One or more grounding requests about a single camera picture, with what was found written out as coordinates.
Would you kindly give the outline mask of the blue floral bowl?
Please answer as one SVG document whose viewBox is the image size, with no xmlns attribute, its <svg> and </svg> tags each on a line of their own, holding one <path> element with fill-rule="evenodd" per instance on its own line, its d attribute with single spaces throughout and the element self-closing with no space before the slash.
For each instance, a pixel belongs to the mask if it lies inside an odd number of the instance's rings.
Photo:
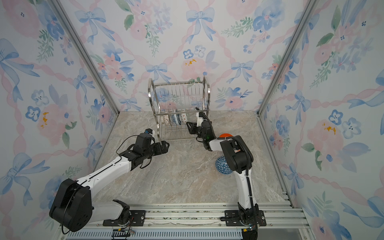
<svg viewBox="0 0 384 240">
<path fill-rule="evenodd" d="M 170 115 L 170 123 L 172 126 L 181 126 L 183 121 L 179 113 L 172 113 Z"/>
</svg>

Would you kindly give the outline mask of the orange plastic bowl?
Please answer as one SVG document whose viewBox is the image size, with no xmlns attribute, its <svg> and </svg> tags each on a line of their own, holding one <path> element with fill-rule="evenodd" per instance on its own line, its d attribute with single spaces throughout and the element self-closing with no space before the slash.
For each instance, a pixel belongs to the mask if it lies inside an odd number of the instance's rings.
<svg viewBox="0 0 384 240">
<path fill-rule="evenodd" d="M 231 137 L 233 137 L 233 135 L 231 135 L 231 134 L 227 134 L 227 133 L 225 133 L 225 134 L 221 134 L 221 135 L 219 136 L 219 138 L 223 138 L 223 139 L 228 139 L 228 138 L 231 138 Z"/>
</svg>

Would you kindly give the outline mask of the maroon white pattern bowl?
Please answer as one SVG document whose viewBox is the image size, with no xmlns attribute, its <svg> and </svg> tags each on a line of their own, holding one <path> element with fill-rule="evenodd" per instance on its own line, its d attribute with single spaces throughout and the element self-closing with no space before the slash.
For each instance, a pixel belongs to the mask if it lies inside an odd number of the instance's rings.
<svg viewBox="0 0 384 240">
<path fill-rule="evenodd" d="M 170 123 L 170 118 L 169 118 L 169 115 L 168 114 L 165 114 L 162 116 L 162 121 L 163 123 L 166 125 L 166 126 L 170 126 L 171 123 Z"/>
</svg>

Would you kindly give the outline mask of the steel wire dish rack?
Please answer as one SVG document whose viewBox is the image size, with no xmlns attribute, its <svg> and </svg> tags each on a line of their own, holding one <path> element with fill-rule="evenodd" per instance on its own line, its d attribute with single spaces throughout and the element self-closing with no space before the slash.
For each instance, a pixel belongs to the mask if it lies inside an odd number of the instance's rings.
<svg viewBox="0 0 384 240">
<path fill-rule="evenodd" d="M 166 126 L 162 116 L 172 113 L 187 113 L 188 122 L 196 123 L 196 113 L 210 111 L 211 88 L 206 77 L 190 79 L 187 82 L 155 83 L 148 81 L 148 97 L 156 122 L 156 137 L 159 141 L 193 139 L 186 124 Z"/>
</svg>

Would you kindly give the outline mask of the blue geometric pattern bowl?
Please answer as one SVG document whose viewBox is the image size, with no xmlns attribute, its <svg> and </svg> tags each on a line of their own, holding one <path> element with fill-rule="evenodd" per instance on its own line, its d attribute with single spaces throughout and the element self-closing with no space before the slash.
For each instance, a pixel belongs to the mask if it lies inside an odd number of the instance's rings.
<svg viewBox="0 0 384 240">
<path fill-rule="evenodd" d="M 217 158 L 217 160 L 215 161 L 215 166 L 216 166 L 216 169 L 218 170 L 218 172 L 221 174 L 229 175 L 233 172 L 230 169 L 230 167 L 226 161 L 226 158 L 224 156 L 220 156 L 219 158 Z"/>
</svg>

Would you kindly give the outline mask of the green pattern bowl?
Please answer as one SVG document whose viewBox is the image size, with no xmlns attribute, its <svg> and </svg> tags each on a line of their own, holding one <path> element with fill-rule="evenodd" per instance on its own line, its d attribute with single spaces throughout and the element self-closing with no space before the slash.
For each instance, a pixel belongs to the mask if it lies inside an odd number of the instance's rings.
<svg viewBox="0 0 384 240">
<path fill-rule="evenodd" d="M 180 118 L 184 124 L 186 124 L 189 121 L 189 117 L 188 117 L 187 113 L 181 113 Z"/>
</svg>

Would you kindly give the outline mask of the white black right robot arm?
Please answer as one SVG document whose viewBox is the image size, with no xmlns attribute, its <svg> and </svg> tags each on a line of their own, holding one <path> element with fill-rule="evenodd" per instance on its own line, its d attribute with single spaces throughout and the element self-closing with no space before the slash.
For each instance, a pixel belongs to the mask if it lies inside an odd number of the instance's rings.
<svg viewBox="0 0 384 240">
<path fill-rule="evenodd" d="M 235 175 L 239 192 L 238 208 L 242 224 L 256 225 L 259 207 L 253 194 L 251 172 L 253 155 L 241 136 L 216 137 L 212 123 L 202 120 L 199 123 L 186 123 L 189 133 L 201 139 L 206 150 L 222 152 L 228 167 Z"/>
</svg>

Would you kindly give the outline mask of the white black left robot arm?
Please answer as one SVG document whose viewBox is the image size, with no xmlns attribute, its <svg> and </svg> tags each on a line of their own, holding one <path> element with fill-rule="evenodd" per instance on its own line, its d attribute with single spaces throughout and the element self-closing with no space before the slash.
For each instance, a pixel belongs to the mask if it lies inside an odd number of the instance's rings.
<svg viewBox="0 0 384 240">
<path fill-rule="evenodd" d="M 102 204 L 93 198 L 118 177 L 136 168 L 144 169 L 145 160 L 151 161 L 154 156 L 166 154 L 169 147 L 166 141 L 156 142 L 152 131 L 147 129 L 110 163 L 85 177 L 63 181 L 52 203 L 50 218 L 70 232 L 99 221 L 111 221 L 122 227 L 129 225 L 134 217 L 128 204 L 117 199 L 111 204 Z"/>
</svg>

